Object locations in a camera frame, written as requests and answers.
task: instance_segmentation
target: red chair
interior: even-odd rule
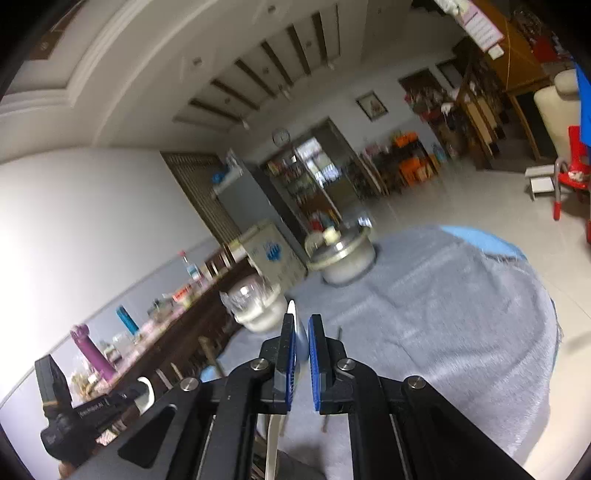
[[[569,177],[570,171],[581,171],[584,175],[591,174],[591,166],[581,161],[581,157],[587,155],[587,145],[581,142],[580,126],[571,125],[569,127],[569,140],[570,162],[565,158],[559,157],[554,163],[554,189],[556,194],[554,200],[554,220],[560,220],[560,184],[568,185],[575,190],[589,190],[589,180],[575,181]],[[587,242],[591,244],[591,219],[587,221]]]

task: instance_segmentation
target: purple thermos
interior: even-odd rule
[[[92,343],[88,334],[89,330],[86,325],[74,325],[72,330],[70,330],[70,335],[80,349],[80,352],[82,352],[82,355],[86,357],[95,370],[108,382],[113,378],[116,371],[96,345]]]

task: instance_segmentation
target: metal bolt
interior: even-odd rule
[[[427,382],[423,377],[419,377],[418,375],[413,375],[412,377],[408,377],[408,386],[414,390],[421,390]]]
[[[199,386],[199,380],[193,377],[183,378],[181,380],[181,390],[190,392],[195,390]]]
[[[348,372],[349,370],[353,370],[355,368],[355,360],[350,358],[341,358],[338,362],[336,362],[336,366],[339,370]]]
[[[265,358],[255,358],[251,362],[251,368],[256,372],[266,370],[267,368],[269,368],[269,361]]]

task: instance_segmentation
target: dark wooden counter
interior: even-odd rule
[[[109,390],[129,386],[138,377],[147,377],[159,397],[164,386],[155,371],[165,373],[171,383],[178,382],[171,364],[183,375],[197,375],[206,365],[206,359],[199,345],[199,337],[208,338],[216,354],[228,344],[240,328],[226,311],[219,293],[227,292],[239,280],[256,273],[254,267],[244,258],[216,278],[213,283],[141,356],[109,386]]]

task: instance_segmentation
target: picture frame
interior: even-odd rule
[[[383,117],[388,113],[388,109],[373,90],[365,95],[357,97],[355,101],[371,122],[376,121],[378,118]]]

